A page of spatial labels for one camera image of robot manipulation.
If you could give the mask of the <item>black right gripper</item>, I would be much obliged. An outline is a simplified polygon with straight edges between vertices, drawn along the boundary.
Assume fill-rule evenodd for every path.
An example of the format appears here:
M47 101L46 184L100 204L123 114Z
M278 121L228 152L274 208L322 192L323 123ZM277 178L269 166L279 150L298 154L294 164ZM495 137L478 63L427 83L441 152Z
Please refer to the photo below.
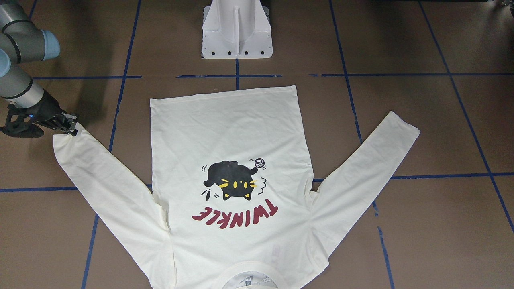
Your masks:
M63 110L57 100L48 92L44 92L41 100L28 108L32 120L41 126L60 130L66 134L76 136L78 115L69 114Z

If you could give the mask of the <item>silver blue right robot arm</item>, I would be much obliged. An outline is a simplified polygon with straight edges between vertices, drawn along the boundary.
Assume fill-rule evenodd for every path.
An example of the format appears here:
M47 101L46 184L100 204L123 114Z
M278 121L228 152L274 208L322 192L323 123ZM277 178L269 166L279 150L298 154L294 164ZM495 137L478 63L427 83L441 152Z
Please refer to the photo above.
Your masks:
M77 115L63 110L57 100L28 75L21 63L59 56L60 45L51 31L29 20L16 0L0 2L0 95L8 102L2 133L10 137L38 138L43 127L77 135Z

